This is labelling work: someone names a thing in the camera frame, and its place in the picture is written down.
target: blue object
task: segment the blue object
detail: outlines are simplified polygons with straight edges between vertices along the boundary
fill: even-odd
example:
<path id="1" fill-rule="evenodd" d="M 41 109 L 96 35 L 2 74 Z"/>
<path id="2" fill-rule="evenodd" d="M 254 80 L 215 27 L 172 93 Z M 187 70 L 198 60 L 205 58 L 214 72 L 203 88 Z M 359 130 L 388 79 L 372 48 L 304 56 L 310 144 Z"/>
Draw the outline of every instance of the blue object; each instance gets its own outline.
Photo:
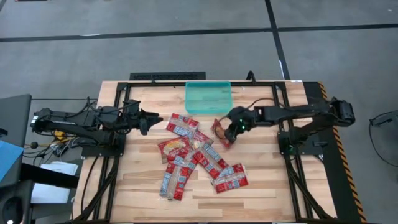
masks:
<path id="1" fill-rule="evenodd" d="M 0 181 L 7 174 L 24 149 L 13 144 L 0 141 Z"/>
<path id="2" fill-rule="evenodd" d="M 231 83 L 186 82 L 185 109 L 190 114 L 225 114 L 232 108 Z"/>

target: snack packet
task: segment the snack packet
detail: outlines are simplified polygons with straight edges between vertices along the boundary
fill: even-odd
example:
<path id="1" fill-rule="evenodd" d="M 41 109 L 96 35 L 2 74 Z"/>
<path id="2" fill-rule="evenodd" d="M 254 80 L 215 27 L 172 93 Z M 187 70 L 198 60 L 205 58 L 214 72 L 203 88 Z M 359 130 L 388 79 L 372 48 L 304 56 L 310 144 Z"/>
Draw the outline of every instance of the snack packet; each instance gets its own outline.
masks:
<path id="1" fill-rule="evenodd" d="M 217 179 L 213 181 L 213 186 L 216 189 L 217 193 L 221 193 L 227 190 L 240 188 L 242 186 L 246 186 L 249 184 L 248 179 L 246 178 L 246 174 L 244 172 L 244 167 L 242 164 L 236 164 L 228 167 L 227 172 L 222 172 L 223 174 L 227 174 L 232 172 L 232 174 L 219 175 Z"/>
<path id="2" fill-rule="evenodd" d="M 160 188 L 160 196 L 167 197 L 171 200 L 181 200 L 185 184 L 191 176 L 196 164 L 197 161 L 195 159 L 192 159 L 186 167 L 169 162 Z"/>
<path id="3" fill-rule="evenodd" d="M 211 126 L 211 130 L 214 132 L 216 137 L 221 141 L 222 145 L 225 148 L 229 149 L 231 147 L 232 144 L 228 141 L 228 139 L 225 138 L 224 135 L 225 130 L 217 119 L 214 119 L 214 123 Z"/>
<path id="4" fill-rule="evenodd" d="M 176 156 L 185 158 L 190 151 L 189 138 L 186 136 L 178 137 L 158 144 L 162 153 L 162 163 L 171 162 Z"/>
<path id="5" fill-rule="evenodd" d="M 181 136 L 188 136 L 191 139 L 198 129 L 198 125 L 198 121 L 173 113 L 166 130 Z"/>
<path id="6" fill-rule="evenodd" d="M 206 149 L 200 148 L 193 157 L 206 169 L 213 179 L 216 179 L 221 171 L 228 167 L 224 159 L 211 146 Z"/>
<path id="7" fill-rule="evenodd" d="M 211 146 L 214 141 L 200 131 L 196 131 L 190 142 L 192 149 L 197 150 L 201 147 L 206 149 L 207 147 Z"/>

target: yellow and black hazard tape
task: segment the yellow and black hazard tape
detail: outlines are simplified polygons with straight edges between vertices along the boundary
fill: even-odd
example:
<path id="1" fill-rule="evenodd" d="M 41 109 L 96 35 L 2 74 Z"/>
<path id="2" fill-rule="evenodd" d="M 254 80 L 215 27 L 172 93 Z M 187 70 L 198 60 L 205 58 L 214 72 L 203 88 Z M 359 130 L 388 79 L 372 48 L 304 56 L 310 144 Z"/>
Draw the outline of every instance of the yellow and black hazard tape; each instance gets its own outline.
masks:
<path id="1" fill-rule="evenodd" d="M 323 86 L 323 84 L 321 82 L 319 82 L 319 87 L 321 89 L 323 98 L 325 100 L 327 100 L 328 99 L 328 95 L 326 94 L 325 87 Z M 351 191 L 353 192 L 355 204 L 356 204 L 356 206 L 358 208 L 359 217 L 361 218 L 361 222 L 366 223 L 365 214 L 363 213 L 363 207 L 361 205 L 361 201 L 359 201 L 358 193 L 356 191 L 354 180 L 353 180 L 353 175 L 351 174 L 351 171 L 349 169 L 348 161 L 347 161 L 347 158 L 346 158 L 346 154 L 345 154 L 344 149 L 343 149 L 343 144 L 341 143 L 340 136 L 338 134 L 338 130 L 337 130 L 336 127 L 333 127 L 333 134 L 335 135 L 335 139 L 336 139 L 336 142 L 337 142 L 338 150 L 340 152 L 341 160 L 343 161 L 343 166 L 344 166 L 345 171 L 346 171 L 346 175 L 347 175 L 347 179 L 348 179 L 348 182 L 349 182 L 349 186 L 351 187 Z"/>

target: wooden table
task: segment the wooden table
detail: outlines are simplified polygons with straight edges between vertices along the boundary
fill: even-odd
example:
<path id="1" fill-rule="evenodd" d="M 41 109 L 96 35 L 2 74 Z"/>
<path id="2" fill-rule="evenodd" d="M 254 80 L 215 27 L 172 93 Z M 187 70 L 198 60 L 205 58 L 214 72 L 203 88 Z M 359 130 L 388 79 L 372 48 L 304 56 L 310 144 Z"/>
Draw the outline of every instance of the wooden table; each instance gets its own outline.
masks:
<path id="1" fill-rule="evenodd" d="M 98 106 L 113 105 L 118 82 L 102 83 Z M 307 104 L 303 83 L 286 82 L 291 106 Z M 272 98 L 266 86 L 233 87 L 233 106 L 247 106 L 258 98 Z M 216 194 L 208 174 L 199 165 L 190 177 L 183 199 L 168 201 L 159 196 L 166 164 L 161 163 L 157 144 L 177 135 L 165 130 L 172 113 L 187 115 L 184 87 L 134 87 L 130 99 L 141 100 L 140 107 L 157 112 L 164 121 L 153 126 L 147 136 L 133 130 L 127 135 L 124 155 L 120 159 L 114 195 L 112 222 L 270 222 L 292 221 L 294 211 L 285 162 L 279 154 L 278 127 L 256 128 L 239 135 L 234 146 L 226 151 L 210 131 L 214 116 L 192 116 L 200 122 L 199 130 L 215 140 L 213 147 L 229 164 L 246 166 L 249 185 Z M 273 105 L 263 100 L 257 105 Z M 311 119 L 294 121 L 302 126 Z M 88 181 L 84 206 L 97 191 L 103 158 L 99 158 Z M 331 216 L 336 216 L 323 164 L 314 156 L 302 156 L 309 191 Z M 73 214 L 80 214 L 81 195 L 93 158 L 83 163 Z M 302 216 L 305 216 L 302 195 L 297 189 Z M 104 217 L 106 203 L 101 204 Z"/>

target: teal plastic tray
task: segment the teal plastic tray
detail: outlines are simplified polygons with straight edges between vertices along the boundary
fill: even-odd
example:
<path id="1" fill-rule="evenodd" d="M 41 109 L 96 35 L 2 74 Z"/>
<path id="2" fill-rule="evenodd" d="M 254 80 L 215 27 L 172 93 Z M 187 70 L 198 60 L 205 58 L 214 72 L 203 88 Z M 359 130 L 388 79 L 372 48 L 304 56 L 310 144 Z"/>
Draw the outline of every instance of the teal plastic tray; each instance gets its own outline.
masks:
<path id="1" fill-rule="evenodd" d="M 230 82 L 186 82 L 185 109 L 188 113 L 225 114 L 231 108 Z"/>

